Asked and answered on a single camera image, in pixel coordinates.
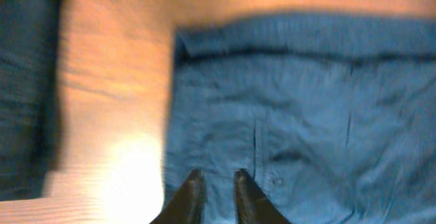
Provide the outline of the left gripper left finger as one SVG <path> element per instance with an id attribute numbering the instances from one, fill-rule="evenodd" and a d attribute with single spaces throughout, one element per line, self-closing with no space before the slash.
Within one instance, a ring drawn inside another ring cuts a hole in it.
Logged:
<path id="1" fill-rule="evenodd" d="M 202 224 L 205 201 L 206 181 L 200 170 L 193 170 L 150 224 Z"/>

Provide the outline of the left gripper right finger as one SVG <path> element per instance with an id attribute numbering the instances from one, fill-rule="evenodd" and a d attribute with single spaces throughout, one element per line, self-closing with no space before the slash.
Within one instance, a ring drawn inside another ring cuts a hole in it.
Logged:
<path id="1" fill-rule="evenodd" d="M 245 169 L 234 173 L 234 203 L 238 224 L 291 224 Z"/>

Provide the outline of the navy blue shorts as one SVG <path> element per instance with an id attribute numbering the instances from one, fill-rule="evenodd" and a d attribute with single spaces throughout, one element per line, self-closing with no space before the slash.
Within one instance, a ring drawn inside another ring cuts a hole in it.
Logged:
<path id="1" fill-rule="evenodd" d="M 175 35 L 164 199 L 244 168 L 294 223 L 435 222 L 435 21 L 292 12 Z"/>

